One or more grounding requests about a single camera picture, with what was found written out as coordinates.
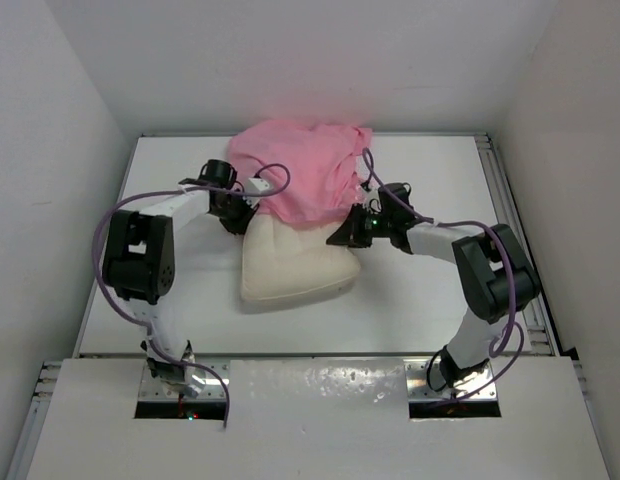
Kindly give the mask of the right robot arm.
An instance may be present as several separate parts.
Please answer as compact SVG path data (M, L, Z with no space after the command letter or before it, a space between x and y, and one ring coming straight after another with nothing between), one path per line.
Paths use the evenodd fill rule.
M541 290L538 274L512 229L480 222L437 224L416 214L409 203L411 187L380 187L370 202L352 206L344 222L328 237L331 246L369 248L377 238L409 255L428 256L454 265L467 310L454 337L430 360L443 384L426 383L433 391L452 388L507 346L519 328L516 314Z

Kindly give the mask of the cream pillow with bear print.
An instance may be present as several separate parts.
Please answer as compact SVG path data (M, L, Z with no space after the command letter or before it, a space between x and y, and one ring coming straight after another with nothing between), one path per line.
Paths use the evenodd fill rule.
M258 214L243 237L239 294L243 308L261 313L334 298L357 280L361 264L328 237L338 222L295 227Z

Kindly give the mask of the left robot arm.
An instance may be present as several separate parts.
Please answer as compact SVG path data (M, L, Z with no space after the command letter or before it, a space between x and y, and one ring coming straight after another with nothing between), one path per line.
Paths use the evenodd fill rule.
M209 214L231 233L242 234L260 199L272 190L260 174L241 181L229 163L209 160L197 177L162 194L161 202L142 210L120 205L97 230L105 242L97 267L101 289L113 291L125 304L119 314L142 328L150 374L168 387L195 396L206 379L168 299L177 273L177 233Z

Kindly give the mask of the pink pillowcase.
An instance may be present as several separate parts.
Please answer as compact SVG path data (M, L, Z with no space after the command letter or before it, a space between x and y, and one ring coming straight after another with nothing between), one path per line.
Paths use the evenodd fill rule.
M260 211L306 227L341 222L365 198L357 158L371 140L369 128L267 120L232 137L226 159L241 180L259 174L285 185Z

